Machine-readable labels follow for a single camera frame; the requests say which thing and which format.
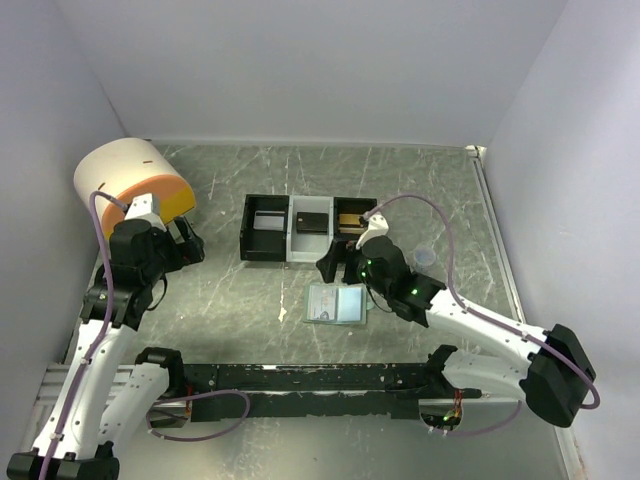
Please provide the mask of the white VIP credit card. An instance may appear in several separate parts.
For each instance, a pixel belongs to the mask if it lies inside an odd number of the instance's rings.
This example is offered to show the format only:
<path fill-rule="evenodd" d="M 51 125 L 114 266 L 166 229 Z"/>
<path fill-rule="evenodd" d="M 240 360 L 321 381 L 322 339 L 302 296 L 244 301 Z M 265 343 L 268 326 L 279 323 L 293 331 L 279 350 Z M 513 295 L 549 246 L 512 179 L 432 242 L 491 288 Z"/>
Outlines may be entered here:
<path fill-rule="evenodd" d="M 307 319 L 319 322 L 343 320 L 340 295 L 343 289 L 337 286 L 311 285 L 307 296 Z"/>

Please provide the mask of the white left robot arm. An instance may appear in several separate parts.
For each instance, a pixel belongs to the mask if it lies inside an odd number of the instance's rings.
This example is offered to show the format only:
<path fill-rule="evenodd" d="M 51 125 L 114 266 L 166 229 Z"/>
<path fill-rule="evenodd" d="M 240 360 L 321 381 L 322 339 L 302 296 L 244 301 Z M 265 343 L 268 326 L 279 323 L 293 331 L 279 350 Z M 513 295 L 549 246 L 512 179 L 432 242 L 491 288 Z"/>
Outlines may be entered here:
<path fill-rule="evenodd" d="M 81 310 L 78 345 L 56 404 L 26 452 L 14 453 L 10 479 L 115 479 L 118 448 L 159 398 L 186 394 L 179 351 L 145 348 L 116 396 L 109 395 L 123 355 L 143 315 L 154 309 L 152 290 L 170 272 L 205 257 L 204 242 L 182 216 L 180 236 L 144 218 L 119 222 L 111 259 L 96 273 Z"/>

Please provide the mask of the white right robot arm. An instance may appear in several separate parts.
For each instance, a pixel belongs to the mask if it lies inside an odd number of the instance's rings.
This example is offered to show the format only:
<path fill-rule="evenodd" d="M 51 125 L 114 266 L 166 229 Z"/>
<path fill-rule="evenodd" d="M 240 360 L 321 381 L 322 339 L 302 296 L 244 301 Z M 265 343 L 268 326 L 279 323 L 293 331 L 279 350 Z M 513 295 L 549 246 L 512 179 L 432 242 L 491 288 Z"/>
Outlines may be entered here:
<path fill-rule="evenodd" d="M 386 236 L 362 247 L 335 240 L 316 263 L 324 282 L 339 265 L 345 283 L 379 294 L 399 318 L 466 338 L 489 357 L 452 352 L 424 374 L 426 390 L 443 398 L 453 390 L 476 389 L 523 401 L 556 427 L 572 425 L 596 379 L 577 335 L 557 324 L 549 330 L 498 315 L 458 296 L 443 282 L 412 270 Z"/>

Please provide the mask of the green card holder wallet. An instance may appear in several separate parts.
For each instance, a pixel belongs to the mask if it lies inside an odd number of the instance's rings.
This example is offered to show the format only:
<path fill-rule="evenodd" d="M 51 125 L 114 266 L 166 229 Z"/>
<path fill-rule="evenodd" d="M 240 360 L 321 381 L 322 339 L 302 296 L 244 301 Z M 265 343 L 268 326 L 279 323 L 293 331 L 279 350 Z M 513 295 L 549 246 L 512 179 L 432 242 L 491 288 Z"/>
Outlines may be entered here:
<path fill-rule="evenodd" d="M 323 325 L 360 325 L 367 318 L 367 294 L 361 285 L 312 284 L 305 292 L 303 320 Z"/>

